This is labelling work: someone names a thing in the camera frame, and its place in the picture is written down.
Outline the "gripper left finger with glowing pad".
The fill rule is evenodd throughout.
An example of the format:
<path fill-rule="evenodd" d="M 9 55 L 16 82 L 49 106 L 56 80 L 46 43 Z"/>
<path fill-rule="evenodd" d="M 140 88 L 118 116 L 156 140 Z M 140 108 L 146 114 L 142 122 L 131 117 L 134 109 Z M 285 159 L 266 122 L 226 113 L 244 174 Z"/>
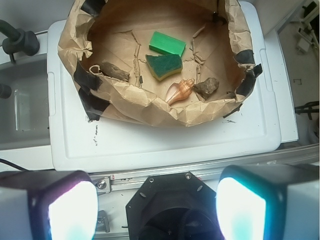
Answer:
<path fill-rule="evenodd" d="M 97 189 L 84 171 L 0 174 L 2 240 L 91 240 L 97 219 Z"/>

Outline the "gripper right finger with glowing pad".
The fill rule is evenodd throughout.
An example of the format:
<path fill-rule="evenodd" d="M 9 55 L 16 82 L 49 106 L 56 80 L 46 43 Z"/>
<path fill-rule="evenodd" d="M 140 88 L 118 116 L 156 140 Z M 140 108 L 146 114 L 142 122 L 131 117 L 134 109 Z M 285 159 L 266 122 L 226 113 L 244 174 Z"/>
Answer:
<path fill-rule="evenodd" d="M 227 240 L 318 240 L 320 167 L 229 165 L 217 185 L 216 214 Z"/>

